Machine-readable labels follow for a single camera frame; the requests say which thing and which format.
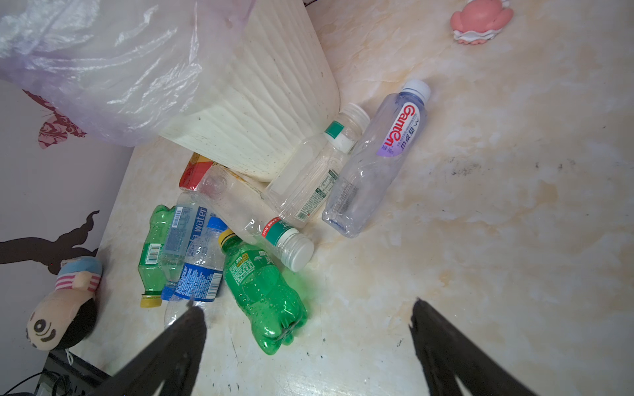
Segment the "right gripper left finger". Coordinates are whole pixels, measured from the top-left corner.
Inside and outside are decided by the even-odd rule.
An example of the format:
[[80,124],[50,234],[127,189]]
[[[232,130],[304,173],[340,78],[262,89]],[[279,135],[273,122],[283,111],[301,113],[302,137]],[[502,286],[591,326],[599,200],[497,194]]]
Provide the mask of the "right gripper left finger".
[[94,395],[190,395],[206,342],[206,321],[193,302],[129,364],[103,382]]

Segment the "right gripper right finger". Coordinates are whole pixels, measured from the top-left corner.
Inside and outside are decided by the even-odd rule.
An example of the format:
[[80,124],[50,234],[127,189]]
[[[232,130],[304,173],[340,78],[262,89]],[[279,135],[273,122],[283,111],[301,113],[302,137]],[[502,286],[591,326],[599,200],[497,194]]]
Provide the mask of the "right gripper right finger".
[[533,395],[432,305],[416,300],[409,325],[431,395]]

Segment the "clear bottle pale blue label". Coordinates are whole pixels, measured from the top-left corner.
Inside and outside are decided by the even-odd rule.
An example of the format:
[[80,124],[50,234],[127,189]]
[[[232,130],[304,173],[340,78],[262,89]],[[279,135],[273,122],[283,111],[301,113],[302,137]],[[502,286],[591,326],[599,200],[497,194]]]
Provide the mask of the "clear bottle pale blue label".
[[180,279],[189,246],[198,239],[210,216],[205,201],[195,192],[184,192],[178,198],[175,215],[169,223],[168,237],[158,257],[158,265],[166,278],[161,293],[169,301]]

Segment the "clear bottle green cap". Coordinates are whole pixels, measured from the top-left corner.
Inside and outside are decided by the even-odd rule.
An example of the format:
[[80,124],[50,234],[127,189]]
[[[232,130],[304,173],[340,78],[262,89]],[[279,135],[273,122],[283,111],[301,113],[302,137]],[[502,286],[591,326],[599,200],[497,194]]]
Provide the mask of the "clear bottle green cap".
[[262,193],[264,201],[297,229],[317,216],[370,117],[349,103],[324,132],[303,141]]

